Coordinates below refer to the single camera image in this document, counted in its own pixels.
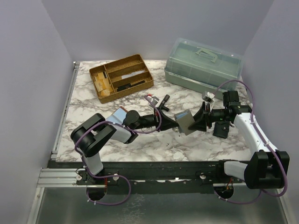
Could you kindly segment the grey card holder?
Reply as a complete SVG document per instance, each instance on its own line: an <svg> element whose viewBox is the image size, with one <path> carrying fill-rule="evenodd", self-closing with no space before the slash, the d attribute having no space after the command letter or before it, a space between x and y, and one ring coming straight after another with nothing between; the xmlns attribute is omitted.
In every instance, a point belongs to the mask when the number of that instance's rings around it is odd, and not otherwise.
<svg viewBox="0 0 299 224"><path fill-rule="evenodd" d="M194 130L189 129L189 126L195 122L190 110L185 110L175 114L174 119L178 124L178 129L180 133L184 133L187 136L194 132Z"/></svg>

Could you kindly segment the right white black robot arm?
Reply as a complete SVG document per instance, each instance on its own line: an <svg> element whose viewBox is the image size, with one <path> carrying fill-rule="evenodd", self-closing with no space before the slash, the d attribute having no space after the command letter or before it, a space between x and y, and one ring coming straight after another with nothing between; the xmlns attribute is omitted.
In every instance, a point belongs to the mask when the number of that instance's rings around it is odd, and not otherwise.
<svg viewBox="0 0 299 224"><path fill-rule="evenodd" d="M224 107L213 109L215 95L207 91L202 93L202 106L188 128L205 132L214 126L216 136L226 138L228 133L225 128L233 124L245 139L251 159L247 162L222 161L220 168L215 171L216 180L225 183L231 177L236 177L245 181L250 189L285 188L290 161L288 153L279 151L269 141L252 113L252 108L240 103L237 91L227 91L222 96Z"/></svg>

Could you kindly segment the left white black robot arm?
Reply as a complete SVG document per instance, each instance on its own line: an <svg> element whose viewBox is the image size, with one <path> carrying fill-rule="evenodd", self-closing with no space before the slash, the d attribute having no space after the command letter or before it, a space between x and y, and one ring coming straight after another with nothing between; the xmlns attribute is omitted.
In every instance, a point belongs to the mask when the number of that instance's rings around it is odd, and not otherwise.
<svg viewBox="0 0 299 224"><path fill-rule="evenodd" d="M135 110L126 111L119 108L108 118L96 113L73 130L71 139L89 170L88 180L93 184L103 181L103 164L99 151L109 140L130 144L138 137L137 130L154 127L158 131L165 131L178 127L178 123L161 110L141 116Z"/></svg>

